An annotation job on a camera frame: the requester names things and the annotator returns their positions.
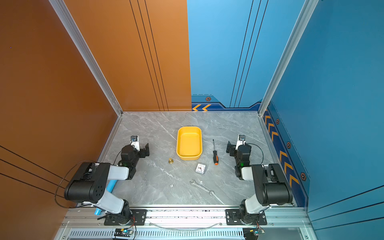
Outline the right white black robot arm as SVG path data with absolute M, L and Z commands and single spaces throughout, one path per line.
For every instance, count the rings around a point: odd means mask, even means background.
M 264 212 L 272 205 L 285 205 L 293 202 L 293 192 L 279 164 L 250 164 L 252 147 L 250 144 L 227 144 L 226 152 L 235 158 L 235 175 L 243 181 L 254 184 L 255 193 L 243 200 L 237 216 L 245 225 L 256 225 Z

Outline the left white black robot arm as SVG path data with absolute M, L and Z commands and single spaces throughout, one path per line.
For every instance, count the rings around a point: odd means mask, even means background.
M 107 188 L 113 181 L 133 179 L 139 159 L 150 155 L 149 144 L 140 148 L 139 145 L 131 143 L 122 148 L 121 155 L 117 165 L 81 162 L 64 190 L 64 198 L 105 212 L 98 220 L 105 220 L 106 226 L 143 226 L 147 210 L 132 210 L 127 200 L 118 198 Z

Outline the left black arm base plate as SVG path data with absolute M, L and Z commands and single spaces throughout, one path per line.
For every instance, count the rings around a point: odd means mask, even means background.
M 133 209 L 127 213 L 106 214 L 104 216 L 105 226 L 143 226 L 147 217 L 147 210 Z

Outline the orange black handled screwdriver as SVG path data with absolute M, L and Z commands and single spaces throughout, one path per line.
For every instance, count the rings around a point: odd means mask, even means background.
M 217 166 L 219 164 L 219 157 L 218 157 L 218 153 L 217 153 L 217 150 L 216 150 L 215 140 L 213 140 L 213 146 L 214 146 L 213 161 L 214 161 L 214 164 Z

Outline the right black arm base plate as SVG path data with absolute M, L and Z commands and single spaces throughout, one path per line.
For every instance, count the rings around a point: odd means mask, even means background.
M 265 213 L 262 214 L 248 214 L 241 213 L 239 209 L 226 209 L 226 221 L 227 225 L 260 225 L 266 226 L 267 218 Z

